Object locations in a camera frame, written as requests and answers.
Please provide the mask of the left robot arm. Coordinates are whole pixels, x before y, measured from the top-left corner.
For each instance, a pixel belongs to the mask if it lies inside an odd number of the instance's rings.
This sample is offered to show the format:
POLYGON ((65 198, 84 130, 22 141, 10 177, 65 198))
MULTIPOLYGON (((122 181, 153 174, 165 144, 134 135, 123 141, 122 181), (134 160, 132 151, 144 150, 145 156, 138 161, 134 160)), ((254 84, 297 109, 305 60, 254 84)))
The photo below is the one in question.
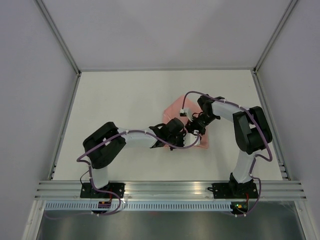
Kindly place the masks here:
POLYGON ((163 148, 166 145, 171 145, 171 150, 175 146, 182 148, 186 134, 184 124, 178 118, 139 131, 119 128, 112 121, 105 123, 82 143, 85 152, 98 146, 87 155, 93 179, 92 193, 98 198, 108 195, 108 166, 122 150, 163 148))

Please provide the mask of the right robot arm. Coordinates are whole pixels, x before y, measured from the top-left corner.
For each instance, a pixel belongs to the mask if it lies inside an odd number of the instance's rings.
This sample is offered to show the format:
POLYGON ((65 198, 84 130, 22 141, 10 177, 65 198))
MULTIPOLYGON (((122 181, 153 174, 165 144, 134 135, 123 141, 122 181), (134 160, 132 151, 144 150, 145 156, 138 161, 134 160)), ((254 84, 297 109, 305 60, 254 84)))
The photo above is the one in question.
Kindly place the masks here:
POLYGON ((233 123, 234 136, 239 148, 235 169, 230 174, 228 192, 235 198, 241 197, 247 190, 246 185, 255 179, 252 171, 256 158, 268 162, 273 160, 269 143, 273 136, 260 106, 246 108, 230 102, 223 97, 211 97, 201 94, 197 103, 200 113, 191 113, 185 107, 186 97, 183 98, 180 116, 187 117, 185 128, 190 134, 203 136, 206 127, 214 120, 224 118, 233 123))

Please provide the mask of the pink satin napkin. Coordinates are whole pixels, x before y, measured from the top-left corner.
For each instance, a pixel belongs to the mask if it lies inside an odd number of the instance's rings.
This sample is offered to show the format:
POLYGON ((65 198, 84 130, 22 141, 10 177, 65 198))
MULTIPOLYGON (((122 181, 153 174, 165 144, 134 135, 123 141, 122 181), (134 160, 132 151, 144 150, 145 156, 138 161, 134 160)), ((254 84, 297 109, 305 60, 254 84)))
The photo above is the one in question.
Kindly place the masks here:
MULTIPOLYGON (((180 110, 182 108, 183 99, 184 99, 184 95, 181 95, 163 111, 163 114, 162 114, 163 123, 167 124, 173 118, 178 118, 184 125, 188 122, 189 119, 186 116, 180 116, 180 110)), ((198 114, 201 112, 201 108, 199 107, 199 105, 188 98, 186 98, 185 100, 184 107, 188 108, 191 114, 193 113, 198 114)), ((206 131, 205 135, 201 137, 200 144, 196 145, 196 147, 203 148, 203 149, 207 149, 209 147, 209 131, 208 130, 206 131)))

